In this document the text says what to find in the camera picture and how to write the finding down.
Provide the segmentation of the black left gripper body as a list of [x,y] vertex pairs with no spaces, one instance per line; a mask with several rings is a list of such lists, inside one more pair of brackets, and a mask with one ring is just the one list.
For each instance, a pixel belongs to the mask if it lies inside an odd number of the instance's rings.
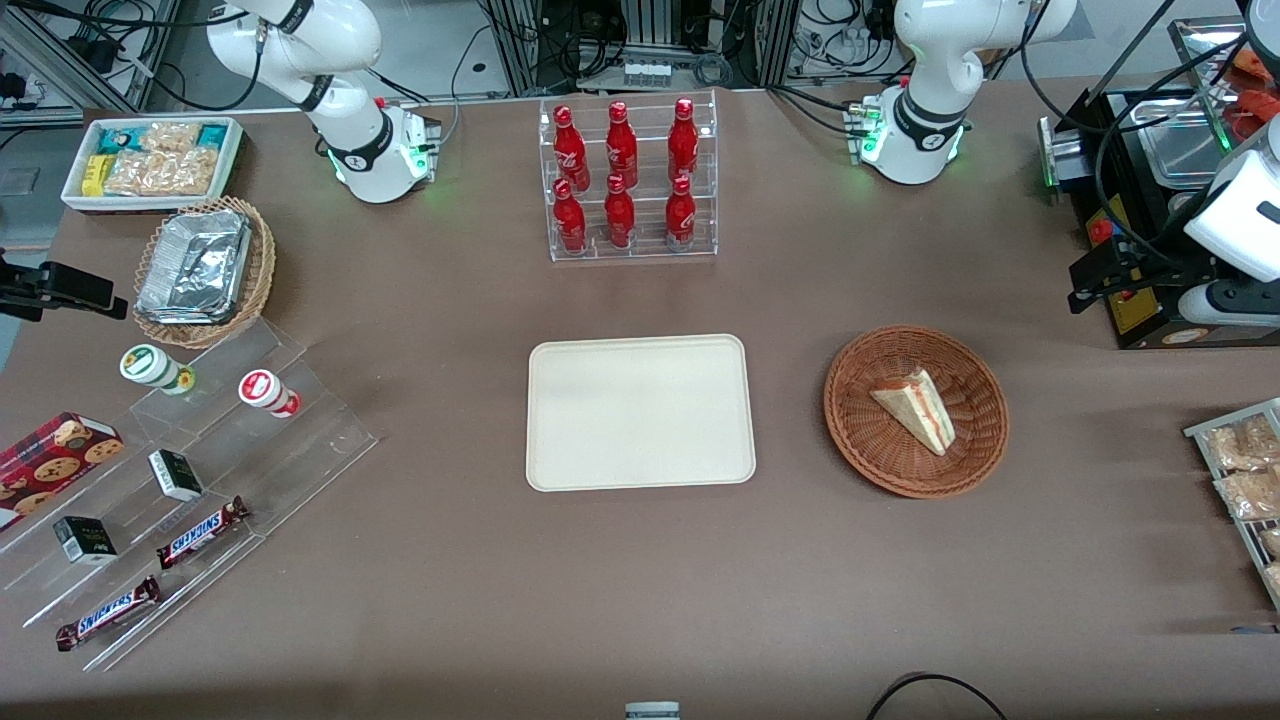
[[1187,287],[1193,282],[1192,268],[1176,266],[1153,255],[1134,250],[1126,241],[1106,240],[1092,246],[1097,279],[1092,301],[1116,299],[1124,304],[1143,290]]

